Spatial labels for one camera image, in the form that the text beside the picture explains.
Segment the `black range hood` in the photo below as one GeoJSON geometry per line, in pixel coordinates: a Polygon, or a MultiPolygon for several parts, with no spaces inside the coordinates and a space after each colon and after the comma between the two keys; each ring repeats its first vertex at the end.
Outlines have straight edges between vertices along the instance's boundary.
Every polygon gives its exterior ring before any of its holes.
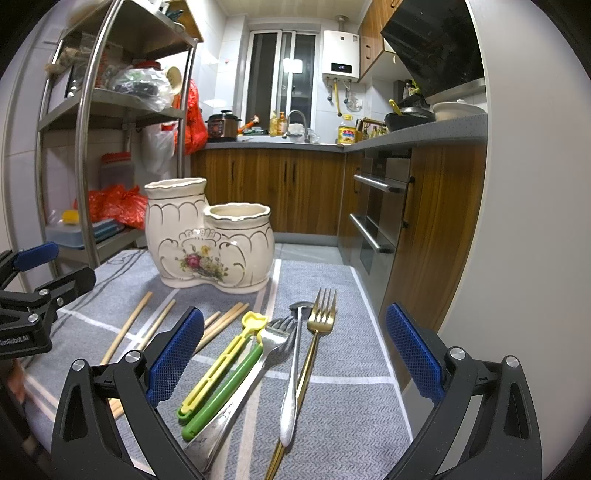
{"type": "Polygon", "coordinates": [[[464,0],[405,0],[384,25],[382,36],[426,97],[484,77],[464,0]]]}

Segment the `clear bag on shelf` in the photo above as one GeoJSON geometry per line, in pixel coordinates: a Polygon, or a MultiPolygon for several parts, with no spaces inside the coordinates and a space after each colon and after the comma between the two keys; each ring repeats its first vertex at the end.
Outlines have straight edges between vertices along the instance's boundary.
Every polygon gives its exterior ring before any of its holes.
{"type": "Polygon", "coordinates": [[[119,71],[109,83],[109,89],[138,98],[153,111],[170,107],[175,96],[166,75],[154,68],[119,71]]]}

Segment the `silver fork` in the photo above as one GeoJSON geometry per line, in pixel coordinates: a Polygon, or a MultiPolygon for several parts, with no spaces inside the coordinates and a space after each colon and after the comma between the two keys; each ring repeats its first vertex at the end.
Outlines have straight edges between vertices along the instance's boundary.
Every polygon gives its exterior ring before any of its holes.
{"type": "Polygon", "coordinates": [[[221,400],[221,408],[209,419],[184,449],[186,456],[201,473],[211,469],[211,465],[223,443],[228,431],[231,430],[235,417],[242,409],[247,396],[263,378],[271,366],[283,362],[294,348],[297,320],[293,316],[276,319],[260,331],[259,359],[245,373],[238,367],[229,382],[231,395],[221,400]]]}

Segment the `silver flower-end spoon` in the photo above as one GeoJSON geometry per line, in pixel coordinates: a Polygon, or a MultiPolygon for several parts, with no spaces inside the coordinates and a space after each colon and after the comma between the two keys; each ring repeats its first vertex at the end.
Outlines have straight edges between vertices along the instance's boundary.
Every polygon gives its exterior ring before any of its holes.
{"type": "Polygon", "coordinates": [[[295,318],[294,353],[291,359],[290,378],[288,379],[287,393],[283,399],[283,407],[280,413],[280,445],[290,446],[294,437],[297,419],[297,377],[298,377],[298,356],[301,348],[301,330],[304,321],[308,319],[311,308],[314,306],[308,301],[298,301],[290,305],[290,312],[295,318]]]}

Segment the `yellow oil bottle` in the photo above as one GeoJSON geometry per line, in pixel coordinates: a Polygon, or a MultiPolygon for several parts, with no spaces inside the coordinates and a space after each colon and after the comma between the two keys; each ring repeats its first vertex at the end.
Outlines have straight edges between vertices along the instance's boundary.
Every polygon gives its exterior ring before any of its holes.
{"type": "Polygon", "coordinates": [[[342,146],[356,143],[356,126],[351,121],[342,121],[338,129],[337,143],[342,146]]]}

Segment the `yellow tulip plastic utensil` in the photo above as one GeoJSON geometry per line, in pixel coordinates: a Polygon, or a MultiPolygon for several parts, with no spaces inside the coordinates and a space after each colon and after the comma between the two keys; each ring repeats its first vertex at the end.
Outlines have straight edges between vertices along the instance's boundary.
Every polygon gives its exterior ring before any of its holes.
{"type": "Polygon", "coordinates": [[[242,316],[242,333],[236,335],[235,338],[229,342],[228,346],[224,348],[222,353],[213,362],[211,367],[205,372],[197,384],[191,389],[182,401],[177,410],[177,418],[181,425],[185,425],[197,413],[197,408],[204,399],[213,390],[213,387],[218,383],[221,377],[225,374],[228,367],[231,365],[235,357],[245,347],[246,342],[250,337],[256,335],[257,332],[266,326],[266,316],[254,313],[252,311],[246,312],[242,316]]]}

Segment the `white hanging plastic bag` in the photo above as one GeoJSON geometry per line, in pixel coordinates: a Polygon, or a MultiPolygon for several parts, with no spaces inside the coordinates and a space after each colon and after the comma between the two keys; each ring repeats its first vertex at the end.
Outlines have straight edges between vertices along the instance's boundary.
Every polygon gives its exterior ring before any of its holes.
{"type": "Polygon", "coordinates": [[[141,132],[141,161],[144,169],[162,175],[170,166],[175,153],[174,123],[152,124],[141,132]]]}

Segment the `gold fork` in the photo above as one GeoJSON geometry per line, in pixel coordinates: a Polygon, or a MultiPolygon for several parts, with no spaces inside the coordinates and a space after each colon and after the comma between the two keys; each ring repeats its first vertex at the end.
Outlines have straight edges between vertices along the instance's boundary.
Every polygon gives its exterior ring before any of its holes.
{"type": "Polygon", "coordinates": [[[277,440],[276,447],[273,450],[273,457],[270,460],[270,466],[266,471],[266,479],[273,479],[279,471],[280,463],[287,453],[290,444],[293,443],[296,433],[297,420],[301,413],[301,407],[304,403],[304,396],[307,393],[308,383],[311,379],[311,372],[314,369],[315,357],[318,353],[318,342],[321,337],[332,332],[337,316],[337,291],[334,289],[319,289],[314,306],[311,308],[311,314],[308,316],[307,328],[312,334],[311,345],[308,347],[307,356],[305,356],[304,367],[298,376],[297,389],[294,391],[295,410],[293,419],[290,423],[290,437],[286,440],[277,440]]]}

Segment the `black wok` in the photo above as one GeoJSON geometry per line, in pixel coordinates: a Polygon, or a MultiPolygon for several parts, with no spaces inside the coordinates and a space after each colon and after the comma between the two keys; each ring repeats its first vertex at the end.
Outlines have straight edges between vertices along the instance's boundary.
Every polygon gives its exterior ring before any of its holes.
{"type": "Polygon", "coordinates": [[[422,98],[411,103],[403,101],[400,104],[390,99],[389,104],[393,112],[386,115],[385,123],[390,132],[436,121],[435,113],[422,98]]]}

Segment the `electric pressure cooker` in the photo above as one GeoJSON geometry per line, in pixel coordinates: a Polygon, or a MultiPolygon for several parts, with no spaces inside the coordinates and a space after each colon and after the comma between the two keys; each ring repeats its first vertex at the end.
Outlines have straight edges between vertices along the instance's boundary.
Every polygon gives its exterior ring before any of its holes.
{"type": "Polygon", "coordinates": [[[208,140],[212,142],[235,141],[238,138],[240,119],[230,110],[209,116],[206,122],[208,140]]]}

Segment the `red plastic bag on shelf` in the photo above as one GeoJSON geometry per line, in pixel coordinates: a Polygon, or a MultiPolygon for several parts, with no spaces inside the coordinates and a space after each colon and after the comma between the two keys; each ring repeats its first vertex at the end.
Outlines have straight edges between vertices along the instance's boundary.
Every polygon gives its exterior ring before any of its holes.
{"type": "Polygon", "coordinates": [[[87,197],[92,222],[113,219],[127,227],[144,229],[148,199],[139,192],[138,185],[128,190],[122,184],[89,190],[87,197]]]}

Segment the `stainless steel shelf rack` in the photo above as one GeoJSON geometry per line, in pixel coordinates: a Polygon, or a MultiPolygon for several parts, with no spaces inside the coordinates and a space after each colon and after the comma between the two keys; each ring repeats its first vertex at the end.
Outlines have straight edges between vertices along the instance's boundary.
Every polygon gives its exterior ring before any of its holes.
{"type": "Polygon", "coordinates": [[[95,239],[88,207],[88,133],[92,129],[120,129],[123,132],[123,146],[128,148],[133,131],[174,121],[178,127],[176,173],[183,175],[191,73],[197,45],[204,38],[185,1],[103,1],[84,8],[81,17],[60,34],[51,60],[58,61],[60,54],[85,34],[92,35],[94,42],[81,88],[72,97],[51,108],[49,96],[53,78],[46,78],[37,133],[43,135],[50,130],[64,129],[74,132],[74,173],[82,246],[79,249],[63,247],[59,257],[96,268],[104,260],[132,245],[141,233],[137,229],[126,228],[106,240],[95,239]],[[186,64],[178,106],[156,112],[138,98],[97,86],[98,74],[106,66],[103,53],[109,43],[121,47],[124,59],[130,62],[185,54],[186,64]]]}

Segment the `red lid plastic container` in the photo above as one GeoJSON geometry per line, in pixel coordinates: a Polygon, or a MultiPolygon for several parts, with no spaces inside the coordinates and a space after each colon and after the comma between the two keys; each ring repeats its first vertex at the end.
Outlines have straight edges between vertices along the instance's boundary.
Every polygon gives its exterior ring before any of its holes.
{"type": "Polygon", "coordinates": [[[122,185],[126,190],[135,185],[135,168],[130,152],[106,153],[100,159],[100,188],[122,185]]]}

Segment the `wooden base cabinets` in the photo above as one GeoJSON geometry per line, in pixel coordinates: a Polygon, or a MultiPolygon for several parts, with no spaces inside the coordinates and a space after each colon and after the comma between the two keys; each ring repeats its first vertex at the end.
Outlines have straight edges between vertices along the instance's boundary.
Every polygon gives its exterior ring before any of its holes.
{"type": "Polygon", "coordinates": [[[250,147],[212,144],[191,157],[207,179],[211,203],[250,202],[271,209],[283,242],[338,247],[346,155],[411,151],[404,226],[381,310],[401,303],[422,327],[439,330],[457,291],[476,229],[487,148],[482,142],[400,146],[250,147]]]}

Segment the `built-in steel oven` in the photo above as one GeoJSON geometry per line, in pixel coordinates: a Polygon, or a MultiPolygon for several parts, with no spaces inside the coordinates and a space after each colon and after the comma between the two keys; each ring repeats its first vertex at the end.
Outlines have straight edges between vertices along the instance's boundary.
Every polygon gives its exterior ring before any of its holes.
{"type": "Polygon", "coordinates": [[[410,166],[408,149],[346,155],[338,247],[375,312],[383,305],[404,226],[410,166]]]}

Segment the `cream ceramic double utensil holder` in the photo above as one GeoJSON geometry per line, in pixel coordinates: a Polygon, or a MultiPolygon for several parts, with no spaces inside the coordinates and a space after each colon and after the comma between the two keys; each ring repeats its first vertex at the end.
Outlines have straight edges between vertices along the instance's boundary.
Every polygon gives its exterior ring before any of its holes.
{"type": "Polygon", "coordinates": [[[271,209],[259,203],[211,205],[207,179],[186,177],[144,186],[147,248],[168,287],[208,284],[228,294],[259,291],[274,256],[271,209]]]}

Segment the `green plastic utensil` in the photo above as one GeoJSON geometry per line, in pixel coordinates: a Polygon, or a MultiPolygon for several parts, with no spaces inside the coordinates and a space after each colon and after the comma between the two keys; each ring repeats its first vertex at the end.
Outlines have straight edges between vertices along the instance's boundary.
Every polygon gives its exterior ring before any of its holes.
{"type": "Polygon", "coordinates": [[[231,376],[219,388],[219,390],[209,399],[204,407],[182,428],[181,436],[185,442],[190,442],[204,427],[211,422],[215,415],[224,407],[230,397],[235,394],[238,387],[245,381],[253,366],[259,361],[263,354],[263,345],[260,342],[252,347],[249,354],[239,363],[238,368],[233,371],[231,376]]]}

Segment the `kitchen faucet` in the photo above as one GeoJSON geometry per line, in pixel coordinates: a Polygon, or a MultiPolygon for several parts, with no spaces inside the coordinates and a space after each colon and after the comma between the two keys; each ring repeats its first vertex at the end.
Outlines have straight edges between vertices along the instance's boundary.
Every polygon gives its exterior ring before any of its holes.
{"type": "Polygon", "coordinates": [[[283,139],[308,144],[311,142],[308,121],[301,110],[293,109],[286,115],[283,139]]]}

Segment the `window with metal frame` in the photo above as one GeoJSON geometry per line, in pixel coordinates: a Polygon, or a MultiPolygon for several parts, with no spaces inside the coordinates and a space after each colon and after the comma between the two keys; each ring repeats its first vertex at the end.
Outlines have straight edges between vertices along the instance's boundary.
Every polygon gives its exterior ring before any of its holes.
{"type": "Polygon", "coordinates": [[[315,121],[320,66],[320,36],[311,31],[254,30],[249,33],[242,86],[242,120],[259,118],[259,126],[298,110],[309,126],[315,121]]]}

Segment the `white water heater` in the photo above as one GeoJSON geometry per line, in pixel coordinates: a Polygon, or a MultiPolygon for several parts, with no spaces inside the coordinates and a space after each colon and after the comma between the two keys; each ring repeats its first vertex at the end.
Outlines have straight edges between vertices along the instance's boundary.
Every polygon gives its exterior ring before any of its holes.
{"type": "Polygon", "coordinates": [[[322,76],[356,82],[360,79],[360,36],[325,30],[322,33],[322,76]]]}

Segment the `red hanging plastic bag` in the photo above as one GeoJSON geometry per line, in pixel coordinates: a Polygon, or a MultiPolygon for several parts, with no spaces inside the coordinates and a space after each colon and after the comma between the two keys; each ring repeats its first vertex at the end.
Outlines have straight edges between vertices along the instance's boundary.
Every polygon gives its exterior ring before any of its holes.
{"type": "Polygon", "coordinates": [[[199,95],[197,84],[194,80],[191,80],[188,90],[187,112],[185,119],[185,155],[191,155],[204,148],[208,139],[207,128],[198,102],[199,95]]]}

